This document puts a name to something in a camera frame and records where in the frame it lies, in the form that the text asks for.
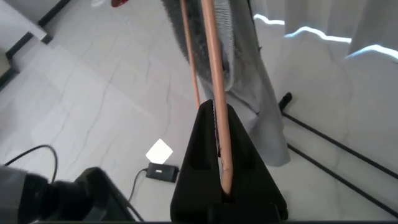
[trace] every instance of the marble floor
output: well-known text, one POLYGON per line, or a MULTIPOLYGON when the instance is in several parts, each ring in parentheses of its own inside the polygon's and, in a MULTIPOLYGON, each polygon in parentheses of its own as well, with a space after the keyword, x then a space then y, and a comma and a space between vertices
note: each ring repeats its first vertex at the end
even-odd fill
MULTIPOLYGON (((278 99, 291 91, 286 112, 398 172, 398 66, 377 52, 346 58, 348 46, 256 20, 262 58, 278 99)), ((51 144, 58 180, 99 166, 128 197, 162 140, 180 166, 196 116, 190 68, 178 49, 160 1, 122 7, 71 0, 45 30, 49 45, 32 39, 15 56, 20 74, 0 92, 0 162, 51 144)), ((398 211, 398 180, 285 121, 288 142, 398 211)), ((291 220, 395 220, 345 185, 291 153, 269 170, 291 220)), ((51 177, 46 150, 14 167, 51 177)), ((174 184, 140 178, 132 204, 147 221, 170 220, 174 184)))

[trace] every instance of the black power adapter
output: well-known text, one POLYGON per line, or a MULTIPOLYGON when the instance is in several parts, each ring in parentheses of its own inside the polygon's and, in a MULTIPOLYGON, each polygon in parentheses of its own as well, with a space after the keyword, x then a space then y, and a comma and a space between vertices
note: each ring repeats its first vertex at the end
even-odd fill
POLYGON ((165 164, 154 164, 150 162, 148 165, 146 177, 155 180, 175 183, 175 181, 177 180, 178 172, 178 167, 165 164))

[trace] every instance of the drying rack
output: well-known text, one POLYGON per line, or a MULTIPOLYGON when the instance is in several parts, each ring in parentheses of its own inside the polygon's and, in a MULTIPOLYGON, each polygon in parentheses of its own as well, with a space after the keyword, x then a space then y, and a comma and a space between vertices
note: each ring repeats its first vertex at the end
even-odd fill
MULTIPOLYGON (((183 17, 183 24, 184 24, 184 31, 185 31, 185 38, 187 43, 187 50, 188 50, 188 59, 191 66, 191 73, 193 78, 193 88, 195 93, 195 101, 197 106, 199 107, 200 98, 198 93, 198 85, 197 85, 197 78, 196 78, 196 71, 195 71, 195 63, 193 61, 193 53, 192 53, 192 41, 190 37, 190 31, 188 27, 188 16, 187 16, 187 7, 185 4, 185 0, 180 0, 182 17, 183 17)), ((231 190, 231 183, 232 183, 232 171, 233 165, 231 161, 231 140, 229 136, 229 126, 227 113, 226 113, 226 99, 225 99, 225 92, 223 86, 223 71, 221 65, 221 54, 220 54, 220 44, 218 43, 218 36, 217 36, 217 28, 215 22, 215 9, 214 9, 214 0, 201 0, 202 5, 202 12, 205 21, 205 30, 206 30, 206 40, 208 43, 208 52, 209 52, 209 59, 210 59, 210 67, 211 67, 211 78, 213 81, 213 90, 215 93, 215 103, 216 103, 216 117, 217 117, 217 131, 218 137, 220 139, 220 146, 221 150, 221 160, 223 161, 223 173, 221 174, 221 186, 227 195, 231 190)), ((252 10, 250 6, 250 1, 248 1, 250 13, 252 16, 252 10)), ((292 94, 287 93, 282 100, 279 102, 279 109, 283 117, 293 121, 294 123, 298 124, 299 126, 311 131, 312 133, 320 136, 324 140, 338 146, 340 149, 350 153, 351 155, 361 159, 362 161, 368 163, 369 165, 375 167, 376 169, 380 170, 381 172, 395 178, 398 180, 398 174, 389 170, 388 168, 374 162, 370 158, 352 150, 348 146, 334 140, 333 138, 323 134, 322 132, 316 130, 315 128, 301 122, 297 118, 287 114, 284 112, 284 109, 292 100, 292 94)), ((297 153, 298 155, 302 156, 307 161, 311 162, 313 165, 317 166, 319 169, 323 170, 327 174, 331 175, 336 180, 340 181, 345 186, 349 187, 350 189, 354 190, 356 193, 360 194, 364 198, 368 199, 370 202, 378 206, 379 208, 383 209, 387 213, 391 214, 392 216, 398 218, 398 212, 393 210, 392 208, 388 207, 386 204, 380 202, 378 199, 374 198, 373 196, 369 195, 365 191, 361 190, 359 187, 355 186, 348 180, 342 178, 342 176, 336 174, 332 170, 328 169, 324 165, 317 162, 312 157, 308 156, 301 150, 293 147, 290 144, 287 144, 287 147, 297 153)))

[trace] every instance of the light strip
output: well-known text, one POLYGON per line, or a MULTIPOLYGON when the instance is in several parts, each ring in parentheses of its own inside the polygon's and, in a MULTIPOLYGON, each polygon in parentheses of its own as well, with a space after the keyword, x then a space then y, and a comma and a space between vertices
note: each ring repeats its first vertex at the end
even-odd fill
MULTIPOLYGON (((254 15, 253 18, 254 19, 260 19, 260 20, 262 20, 263 22, 265 22, 266 24, 269 24, 269 25, 282 25, 282 26, 285 25, 285 21, 269 20, 267 17, 265 17, 263 15, 260 15, 260 14, 254 15)), ((303 32, 303 31, 307 31, 307 32, 311 32, 313 34, 316 34, 317 36, 319 36, 323 40, 344 42, 344 43, 349 43, 349 44, 352 41, 351 38, 347 38, 347 37, 328 36, 324 32, 322 32, 322 31, 320 31, 318 29, 314 29, 314 28, 308 27, 308 26, 301 27, 301 28, 299 28, 298 30, 296 30, 295 32, 293 32, 291 34, 286 34, 285 37, 294 37, 294 36, 296 36, 297 34, 303 32)), ((386 55, 391 56, 391 57, 394 57, 396 60, 398 60, 398 51, 393 50, 393 49, 389 49, 387 47, 383 47, 383 46, 380 46, 380 45, 377 45, 377 44, 370 45, 370 46, 367 46, 365 48, 362 48, 361 50, 358 50, 358 51, 348 55, 347 58, 348 57, 354 57, 354 56, 357 56, 357 55, 360 55, 360 54, 363 54, 365 52, 369 52, 369 51, 372 51, 372 50, 377 51, 377 52, 382 53, 382 54, 386 54, 386 55)))

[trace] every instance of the wooden rod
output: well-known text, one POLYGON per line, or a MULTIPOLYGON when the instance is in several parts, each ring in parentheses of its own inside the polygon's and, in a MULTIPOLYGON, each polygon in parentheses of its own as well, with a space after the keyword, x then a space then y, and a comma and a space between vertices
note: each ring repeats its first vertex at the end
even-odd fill
POLYGON ((211 79, 216 103, 217 128, 220 139, 221 161, 223 173, 221 186, 227 195, 231 194, 233 165, 231 154, 231 136, 229 135, 228 112, 226 108, 223 82, 223 66, 221 63, 220 43, 218 42, 214 0, 201 0, 207 46, 209 51, 211 79))
POLYGON ((188 59, 189 59, 189 64, 191 65, 193 91, 195 94, 195 101, 197 103, 197 108, 199 109, 200 97, 199 97, 198 81, 197 81, 197 76, 196 76, 195 62, 193 61, 191 32, 189 31, 187 5, 185 4, 185 0, 180 0, 180 5, 181 5, 182 21, 184 23, 185 40, 187 42, 188 59))

